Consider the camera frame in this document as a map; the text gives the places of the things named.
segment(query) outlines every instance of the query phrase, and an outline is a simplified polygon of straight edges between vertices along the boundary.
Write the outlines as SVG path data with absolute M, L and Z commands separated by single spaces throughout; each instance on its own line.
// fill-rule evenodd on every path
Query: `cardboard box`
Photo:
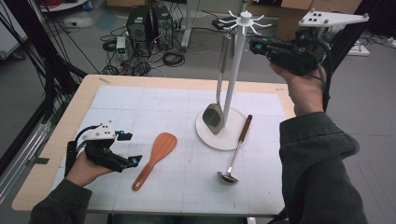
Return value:
M 280 7 L 254 5 L 248 0 L 247 11 L 255 16 L 279 18 L 276 36 L 281 39 L 293 39 L 299 28 L 298 22 L 305 14 L 314 8 L 318 11 L 339 11 L 353 14 L 361 0 L 283 0 Z
M 149 6 L 149 0 L 106 0 L 108 7 Z

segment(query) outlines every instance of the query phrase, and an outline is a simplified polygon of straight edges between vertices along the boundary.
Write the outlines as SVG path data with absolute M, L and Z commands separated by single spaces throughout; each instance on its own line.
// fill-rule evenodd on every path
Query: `hand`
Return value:
M 308 74 L 309 76 L 301 77 L 273 63 L 270 63 L 270 66 L 288 84 L 289 96 L 294 102 L 294 113 L 296 116 L 323 112 L 323 90 L 321 82 L 314 78 L 320 78 L 318 70 Z
M 84 187 L 91 184 L 97 177 L 111 173 L 112 170 L 93 164 L 87 159 L 85 151 L 81 152 L 66 179 L 74 184 Z

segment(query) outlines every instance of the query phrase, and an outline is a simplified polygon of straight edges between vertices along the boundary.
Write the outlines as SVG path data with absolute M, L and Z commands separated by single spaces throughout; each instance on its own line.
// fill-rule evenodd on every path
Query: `table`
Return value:
M 224 81 L 223 89 L 225 89 L 227 85 L 228 82 Z M 33 167 L 12 204 L 13 209 L 30 211 L 34 205 L 43 200 L 50 193 L 58 167 L 64 157 L 67 142 L 74 138 L 85 114 L 90 109 L 97 90 L 101 86 L 130 86 L 213 91 L 216 88 L 217 83 L 214 80 L 200 79 L 111 77 L 103 75 L 86 76 L 40 155 L 42 158 L 50 158 L 49 163 L 46 165 L 36 164 Z M 235 92 L 261 92 L 276 94 L 281 102 L 285 118 L 288 119 L 294 117 L 292 112 L 293 103 L 288 96 L 288 89 L 285 84 L 236 82 Z M 245 215 L 259 217 L 262 215 L 275 214 L 280 211 L 281 208 L 282 206 L 280 205 L 276 208 L 271 208 L 269 211 L 265 211 L 264 213 L 266 214 L 250 213 Z

